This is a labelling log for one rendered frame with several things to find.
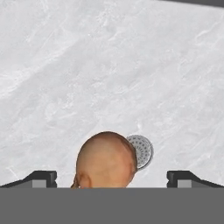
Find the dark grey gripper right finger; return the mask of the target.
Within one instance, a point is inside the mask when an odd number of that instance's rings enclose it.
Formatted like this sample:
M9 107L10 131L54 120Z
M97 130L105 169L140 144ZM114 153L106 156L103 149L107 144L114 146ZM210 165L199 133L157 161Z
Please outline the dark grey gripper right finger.
M168 171L166 174L168 188L224 188L224 185L218 185L213 182L198 178L190 171Z

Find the round grey sink drain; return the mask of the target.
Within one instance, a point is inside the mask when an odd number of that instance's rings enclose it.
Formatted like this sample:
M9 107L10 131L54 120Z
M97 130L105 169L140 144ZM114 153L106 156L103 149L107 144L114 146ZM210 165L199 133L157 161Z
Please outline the round grey sink drain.
M154 149L151 141L145 136L131 135L127 140L136 149L137 170L146 168L153 159Z

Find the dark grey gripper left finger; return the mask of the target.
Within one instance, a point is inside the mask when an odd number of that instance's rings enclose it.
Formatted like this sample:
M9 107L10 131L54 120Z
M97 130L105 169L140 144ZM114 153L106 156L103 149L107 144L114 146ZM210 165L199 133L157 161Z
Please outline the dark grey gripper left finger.
M0 185L0 188L56 188L56 171L33 171L27 177Z

